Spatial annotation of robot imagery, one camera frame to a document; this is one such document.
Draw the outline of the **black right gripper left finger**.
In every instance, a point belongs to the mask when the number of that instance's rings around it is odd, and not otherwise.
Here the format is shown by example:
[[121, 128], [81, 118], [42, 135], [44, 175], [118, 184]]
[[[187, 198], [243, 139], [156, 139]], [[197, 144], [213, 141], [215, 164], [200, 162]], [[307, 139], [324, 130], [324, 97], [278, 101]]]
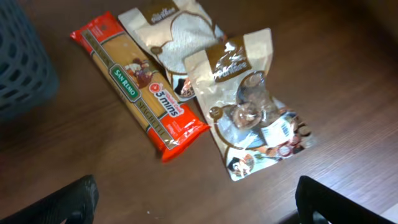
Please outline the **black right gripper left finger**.
[[1, 219], [1, 224], [92, 224], [99, 192], [93, 175], [64, 186], [26, 208]]

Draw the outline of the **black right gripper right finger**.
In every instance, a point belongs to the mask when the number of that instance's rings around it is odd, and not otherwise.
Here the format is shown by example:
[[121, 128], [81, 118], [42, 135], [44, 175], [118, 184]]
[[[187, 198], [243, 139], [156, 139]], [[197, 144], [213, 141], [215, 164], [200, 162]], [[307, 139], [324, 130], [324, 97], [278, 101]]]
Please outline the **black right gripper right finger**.
[[302, 223], [393, 224], [305, 175], [299, 178], [295, 200]]

